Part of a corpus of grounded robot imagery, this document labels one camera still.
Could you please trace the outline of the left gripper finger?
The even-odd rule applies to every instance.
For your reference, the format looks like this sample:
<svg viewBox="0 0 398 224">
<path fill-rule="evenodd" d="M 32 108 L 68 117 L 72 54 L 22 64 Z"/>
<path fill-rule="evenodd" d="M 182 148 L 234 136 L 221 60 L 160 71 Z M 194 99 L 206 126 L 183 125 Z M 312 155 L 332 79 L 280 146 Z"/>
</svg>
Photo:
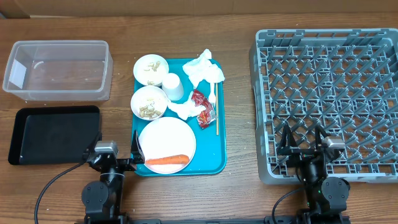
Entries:
<svg viewBox="0 0 398 224">
<path fill-rule="evenodd" d="M 142 152 L 142 148 L 139 143 L 139 136 L 138 136 L 138 133 L 136 130 L 133 132 L 133 135 L 132 135 L 131 158 L 135 164 L 144 164 L 145 163 L 145 157 Z"/>
<path fill-rule="evenodd" d="M 91 153 L 95 151 L 95 146 L 98 141 L 102 140 L 102 132 L 98 131 L 94 139 L 91 143 L 89 143 L 88 147 L 83 151 L 84 153 Z"/>
</svg>

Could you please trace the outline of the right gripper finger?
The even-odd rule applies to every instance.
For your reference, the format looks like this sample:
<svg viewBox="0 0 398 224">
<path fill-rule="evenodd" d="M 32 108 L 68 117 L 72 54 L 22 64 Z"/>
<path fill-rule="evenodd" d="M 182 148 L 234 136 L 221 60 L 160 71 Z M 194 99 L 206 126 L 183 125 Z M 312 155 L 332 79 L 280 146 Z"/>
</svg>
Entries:
<svg viewBox="0 0 398 224">
<path fill-rule="evenodd" d="M 315 126 L 315 149 L 320 150 L 321 148 L 326 148 L 328 147 L 328 144 L 326 143 L 325 139 L 328 137 L 329 134 L 326 133 L 326 131 L 323 129 L 322 126 L 317 124 Z"/>
<path fill-rule="evenodd" d="M 288 124 L 285 124 L 282 132 L 282 139 L 280 140 L 280 143 L 278 145 L 278 150 L 288 150 L 297 147 L 298 145 L 296 140 L 294 139 L 291 128 Z"/>
</svg>

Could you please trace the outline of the orange carrot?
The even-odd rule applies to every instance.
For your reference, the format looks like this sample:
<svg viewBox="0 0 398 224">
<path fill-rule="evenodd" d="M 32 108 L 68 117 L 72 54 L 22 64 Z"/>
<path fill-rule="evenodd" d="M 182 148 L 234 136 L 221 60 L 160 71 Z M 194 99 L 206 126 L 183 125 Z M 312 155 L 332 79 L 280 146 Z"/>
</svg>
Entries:
<svg viewBox="0 0 398 224">
<path fill-rule="evenodd" d="M 158 159 L 149 159 L 146 160 L 147 165 L 172 165 L 172 164 L 188 164 L 190 162 L 190 158 L 186 155 L 179 154 L 169 157 L 163 157 Z"/>
</svg>

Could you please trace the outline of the pink bowl with food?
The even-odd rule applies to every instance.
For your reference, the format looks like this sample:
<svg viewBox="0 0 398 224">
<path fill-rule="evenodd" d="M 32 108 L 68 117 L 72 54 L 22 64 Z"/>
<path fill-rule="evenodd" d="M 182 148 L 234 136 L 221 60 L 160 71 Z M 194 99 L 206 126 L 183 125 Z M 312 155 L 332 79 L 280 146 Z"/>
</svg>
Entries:
<svg viewBox="0 0 398 224">
<path fill-rule="evenodd" d="M 131 110 L 138 118 L 153 121 L 164 115 L 168 103 L 169 99 L 161 88 L 149 85 L 134 92 Z"/>
</svg>

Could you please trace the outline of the white paper cup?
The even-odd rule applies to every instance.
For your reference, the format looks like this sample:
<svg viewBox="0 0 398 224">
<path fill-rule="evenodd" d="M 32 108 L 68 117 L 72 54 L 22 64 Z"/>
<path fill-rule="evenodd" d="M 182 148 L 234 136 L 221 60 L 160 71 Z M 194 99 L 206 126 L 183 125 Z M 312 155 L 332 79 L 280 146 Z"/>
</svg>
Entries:
<svg viewBox="0 0 398 224">
<path fill-rule="evenodd" d="M 178 101 L 184 95 L 184 89 L 180 78 L 175 73 L 168 73 L 162 80 L 162 90 L 171 101 Z"/>
</svg>

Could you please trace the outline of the white bowl with peanuts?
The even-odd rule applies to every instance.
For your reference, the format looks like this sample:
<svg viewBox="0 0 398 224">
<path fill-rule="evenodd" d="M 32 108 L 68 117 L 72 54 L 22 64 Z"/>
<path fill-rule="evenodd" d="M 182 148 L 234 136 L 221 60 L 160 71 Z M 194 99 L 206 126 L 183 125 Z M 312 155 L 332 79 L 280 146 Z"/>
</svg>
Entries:
<svg viewBox="0 0 398 224">
<path fill-rule="evenodd" d="M 139 58 L 133 67 L 133 75 L 141 85 L 161 86 L 162 80 L 169 73 L 169 65 L 163 57 L 148 54 Z"/>
</svg>

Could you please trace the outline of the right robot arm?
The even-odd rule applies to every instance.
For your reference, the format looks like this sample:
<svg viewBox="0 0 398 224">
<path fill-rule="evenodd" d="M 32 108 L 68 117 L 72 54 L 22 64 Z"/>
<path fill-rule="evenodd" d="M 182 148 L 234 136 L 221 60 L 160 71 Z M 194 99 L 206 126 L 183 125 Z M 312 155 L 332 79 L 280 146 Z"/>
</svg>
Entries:
<svg viewBox="0 0 398 224">
<path fill-rule="evenodd" d="M 303 187 L 283 195 L 272 208 L 272 221 L 278 223 L 275 210 L 283 199 L 304 191 L 307 208 L 300 209 L 291 223 L 349 223 L 349 217 L 342 212 L 347 209 L 350 184 L 339 177 L 330 177 L 326 165 L 333 162 L 345 150 L 344 141 L 332 136 L 319 125 L 315 126 L 315 146 L 309 149 L 299 148 L 291 128 L 286 124 L 282 139 L 277 148 L 278 155 L 287 156 L 287 167 L 293 167 Z"/>
</svg>

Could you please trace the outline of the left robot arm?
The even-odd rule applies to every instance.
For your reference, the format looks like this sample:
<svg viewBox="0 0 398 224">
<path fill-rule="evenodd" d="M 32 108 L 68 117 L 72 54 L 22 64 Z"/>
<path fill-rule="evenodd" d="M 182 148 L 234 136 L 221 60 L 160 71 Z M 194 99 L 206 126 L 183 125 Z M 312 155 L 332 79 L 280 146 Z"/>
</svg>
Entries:
<svg viewBox="0 0 398 224">
<path fill-rule="evenodd" d="M 132 156 L 118 158 L 114 141 L 103 141 L 99 132 L 83 153 L 83 159 L 100 173 L 98 181 L 90 182 L 81 193 L 85 206 L 85 223 L 132 223 L 129 215 L 121 211 L 125 172 L 133 172 L 145 162 L 135 131 L 131 143 Z"/>
</svg>

